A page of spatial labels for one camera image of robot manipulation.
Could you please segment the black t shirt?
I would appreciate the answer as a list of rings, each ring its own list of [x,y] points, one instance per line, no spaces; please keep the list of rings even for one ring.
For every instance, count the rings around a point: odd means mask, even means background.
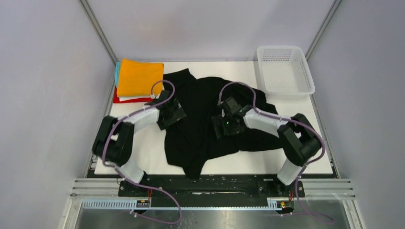
[[[219,115],[218,99],[234,98],[241,106],[251,105],[253,93],[246,86],[220,77],[197,79],[189,71],[168,73],[164,80],[174,84],[174,97],[182,106],[186,118],[171,125],[164,141],[168,164],[181,167],[187,178],[198,179],[207,160],[237,153],[258,152],[281,148],[279,139],[266,132],[247,129],[235,136],[218,139],[211,121]]]

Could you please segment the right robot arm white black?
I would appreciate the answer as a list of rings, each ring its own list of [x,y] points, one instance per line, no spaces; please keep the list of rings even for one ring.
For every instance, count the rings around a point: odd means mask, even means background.
[[[275,193],[285,197],[292,190],[292,183],[302,174],[324,142],[305,115],[282,117],[260,110],[255,105],[241,106],[230,97],[218,105],[220,114],[212,117],[217,138],[235,136],[249,129],[259,130],[278,138],[286,160],[277,173]]]

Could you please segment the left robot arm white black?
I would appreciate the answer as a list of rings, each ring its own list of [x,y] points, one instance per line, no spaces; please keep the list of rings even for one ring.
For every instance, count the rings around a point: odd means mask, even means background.
[[[185,118],[174,91],[163,90],[158,98],[124,117],[105,116],[92,145],[92,153],[129,182],[129,188],[136,196],[143,196],[148,191],[148,184],[142,179],[145,172],[132,158],[135,133],[154,124],[161,131],[168,130]]]

